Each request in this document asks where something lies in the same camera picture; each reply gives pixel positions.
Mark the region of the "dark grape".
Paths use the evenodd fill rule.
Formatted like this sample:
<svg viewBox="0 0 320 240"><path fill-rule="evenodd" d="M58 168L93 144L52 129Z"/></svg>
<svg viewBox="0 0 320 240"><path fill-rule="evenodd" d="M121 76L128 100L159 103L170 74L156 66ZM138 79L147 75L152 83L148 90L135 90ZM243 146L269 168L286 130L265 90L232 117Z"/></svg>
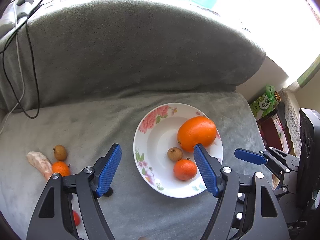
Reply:
<svg viewBox="0 0 320 240"><path fill-rule="evenodd" d="M110 197L113 194L112 187L109 187L108 191L103 194L104 197Z"/></svg>

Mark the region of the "mandarin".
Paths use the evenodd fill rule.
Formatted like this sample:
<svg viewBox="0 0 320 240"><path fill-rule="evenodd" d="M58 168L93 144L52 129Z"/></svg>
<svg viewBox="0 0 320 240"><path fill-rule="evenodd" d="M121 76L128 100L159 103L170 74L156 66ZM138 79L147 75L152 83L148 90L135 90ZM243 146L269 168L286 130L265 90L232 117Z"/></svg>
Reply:
<svg viewBox="0 0 320 240"><path fill-rule="evenodd" d="M193 179L197 174L197 166L190 159L181 159L174 165L174 176L182 181Z"/></svg>
<svg viewBox="0 0 320 240"><path fill-rule="evenodd" d="M69 166L66 163L64 163L63 161L57 161L57 162L53 163L52 172L59 173L63 177L71 175Z"/></svg>

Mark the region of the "red cherry tomato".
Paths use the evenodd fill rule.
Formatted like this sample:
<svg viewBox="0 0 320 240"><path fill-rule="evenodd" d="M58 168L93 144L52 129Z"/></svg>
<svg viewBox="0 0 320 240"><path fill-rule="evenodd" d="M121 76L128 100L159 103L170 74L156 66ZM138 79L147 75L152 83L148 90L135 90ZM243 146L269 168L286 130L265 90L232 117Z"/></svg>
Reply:
<svg viewBox="0 0 320 240"><path fill-rule="evenodd" d="M74 218L75 226L78 226L80 224L80 216L76 211L73 211L73 218Z"/></svg>

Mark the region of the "peeled pomelo segment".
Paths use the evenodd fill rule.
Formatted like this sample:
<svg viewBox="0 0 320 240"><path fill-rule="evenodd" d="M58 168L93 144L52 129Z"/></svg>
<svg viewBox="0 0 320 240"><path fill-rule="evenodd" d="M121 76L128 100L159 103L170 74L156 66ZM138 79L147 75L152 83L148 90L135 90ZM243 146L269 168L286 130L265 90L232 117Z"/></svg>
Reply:
<svg viewBox="0 0 320 240"><path fill-rule="evenodd" d="M41 152L30 151L27 154L29 164L35 167L46 180L49 180L53 174L52 163Z"/></svg>

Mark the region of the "mandarin in plate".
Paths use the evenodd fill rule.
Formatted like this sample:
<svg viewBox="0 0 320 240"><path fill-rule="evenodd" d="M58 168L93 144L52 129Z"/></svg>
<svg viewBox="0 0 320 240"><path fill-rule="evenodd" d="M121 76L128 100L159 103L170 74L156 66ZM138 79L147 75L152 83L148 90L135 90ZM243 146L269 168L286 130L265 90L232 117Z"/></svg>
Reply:
<svg viewBox="0 0 320 240"><path fill-rule="evenodd" d="M190 159L181 159L174 165L174 176L182 181L193 179L197 174L197 166Z"/></svg>

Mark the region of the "longan on sofa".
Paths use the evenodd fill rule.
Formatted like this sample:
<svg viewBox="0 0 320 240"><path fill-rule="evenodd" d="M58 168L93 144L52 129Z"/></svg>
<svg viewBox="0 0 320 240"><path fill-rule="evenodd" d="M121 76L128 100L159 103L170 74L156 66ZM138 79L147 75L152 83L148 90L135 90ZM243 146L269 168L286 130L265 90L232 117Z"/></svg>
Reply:
<svg viewBox="0 0 320 240"><path fill-rule="evenodd" d="M54 157L58 161L65 161L67 159L67 150L62 145L56 145L53 148L54 151Z"/></svg>

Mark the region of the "green snack package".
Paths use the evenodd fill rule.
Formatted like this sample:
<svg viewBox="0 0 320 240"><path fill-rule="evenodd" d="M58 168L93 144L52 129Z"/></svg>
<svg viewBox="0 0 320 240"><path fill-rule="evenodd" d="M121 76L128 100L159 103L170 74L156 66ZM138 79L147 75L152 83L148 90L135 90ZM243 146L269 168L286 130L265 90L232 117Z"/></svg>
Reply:
<svg viewBox="0 0 320 240"><path fill-rule="evenodd" d="M265 93L259 96L259 98L253 101L249 106L255 119L258 121L275 110L280 102L281 97L278 92L275 91L275 87L267 85Z"/></svg>

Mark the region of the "grey sofa seat cushion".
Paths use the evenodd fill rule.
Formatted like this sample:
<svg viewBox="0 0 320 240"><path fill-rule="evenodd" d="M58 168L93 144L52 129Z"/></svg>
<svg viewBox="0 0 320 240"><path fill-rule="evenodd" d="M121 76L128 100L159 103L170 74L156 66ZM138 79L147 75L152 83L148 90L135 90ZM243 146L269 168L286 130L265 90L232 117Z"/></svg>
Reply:
<svg viewBox="0 0 320 240"><path fill-rule="evenodd" d="M25 239L37 201L46 185L40 172L27 161L37 151L48 158L53 147L65 146L73 173L93 165L114 143L122 158L112 181L114 193L99 200L116 239L200 239L213 213L216 199L208 192L175 199L152 189L140 176L133 159L133 137L141 119L153 108L171 102L194 106L216 124L223 144L223 164L238 173L264 166L234 156L236 148L264 149L257 123L245 98L235 92L138 94L102 101L87 101L41 109L28 119L9 116L1 134L1 212L12 229Z"/></svg>

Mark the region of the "large orange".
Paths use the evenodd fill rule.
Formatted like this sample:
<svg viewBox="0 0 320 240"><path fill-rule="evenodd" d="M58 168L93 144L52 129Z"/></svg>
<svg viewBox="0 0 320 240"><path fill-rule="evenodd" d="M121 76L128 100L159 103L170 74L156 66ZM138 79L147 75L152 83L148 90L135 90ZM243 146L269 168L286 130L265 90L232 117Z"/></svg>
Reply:
<svg viewBox="0 0 320 240"><path fill-rule="evenodd" d="M177 132L177 142L180 147L193 152L196 144L210 146L217 136L215 123L205 116L193 117L182 124Z"/></svg>

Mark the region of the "longan in plate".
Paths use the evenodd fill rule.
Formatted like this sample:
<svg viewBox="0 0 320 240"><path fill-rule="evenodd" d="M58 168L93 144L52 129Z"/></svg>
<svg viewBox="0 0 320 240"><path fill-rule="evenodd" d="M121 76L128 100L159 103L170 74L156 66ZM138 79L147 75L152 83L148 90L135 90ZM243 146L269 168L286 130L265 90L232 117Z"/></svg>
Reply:
<svg viewBox="0 0 320 240"><path fill-rule="evenodd" d="M180 148L172 147L168 149L167 156L171 161L179 161L183 158L183 152Z"/></svg>

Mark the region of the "white lace cloth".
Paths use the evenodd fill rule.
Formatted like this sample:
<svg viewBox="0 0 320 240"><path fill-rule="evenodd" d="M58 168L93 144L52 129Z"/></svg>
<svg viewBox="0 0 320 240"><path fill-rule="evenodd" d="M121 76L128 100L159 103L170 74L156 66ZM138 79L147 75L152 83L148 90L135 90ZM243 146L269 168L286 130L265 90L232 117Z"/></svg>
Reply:
<svg viewBox="0 0 320 240"><path fill-rule="evenodd" d="M300 158L302 142L300 138L300 106L295 95L287 89L281 90L281 99L285 105L285 120L295 155Z"/></svg>

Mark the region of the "white floral plate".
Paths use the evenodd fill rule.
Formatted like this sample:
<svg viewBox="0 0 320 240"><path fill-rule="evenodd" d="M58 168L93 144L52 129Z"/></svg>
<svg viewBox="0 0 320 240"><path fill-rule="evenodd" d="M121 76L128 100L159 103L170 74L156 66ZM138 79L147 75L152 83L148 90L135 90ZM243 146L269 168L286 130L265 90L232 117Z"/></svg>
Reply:
<svg viewBox="0 0 320 240"><path fill-rule="evenodd" d="M196 116L205 114L183 103L157 106L144 116L133 139L133 156L137 169L148 185L157 192L173 198L193 197L206 190L200 172L188 181L174 176L174 162L167 151L179 147L178 129Z"/></svg>

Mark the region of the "grey sofa back cushion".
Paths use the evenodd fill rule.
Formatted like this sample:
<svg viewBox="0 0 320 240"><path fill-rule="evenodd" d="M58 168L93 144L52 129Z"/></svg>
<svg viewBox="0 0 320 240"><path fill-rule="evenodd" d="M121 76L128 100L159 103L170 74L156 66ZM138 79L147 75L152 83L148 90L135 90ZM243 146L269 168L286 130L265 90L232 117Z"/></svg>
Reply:
<svg viewBox="0 0 320 240"><path fill-rule="evenodd" d="M232 92L266 54L212 11L163 0L97 0L32 17L1 58L1 112L121 92Z"/></svg>

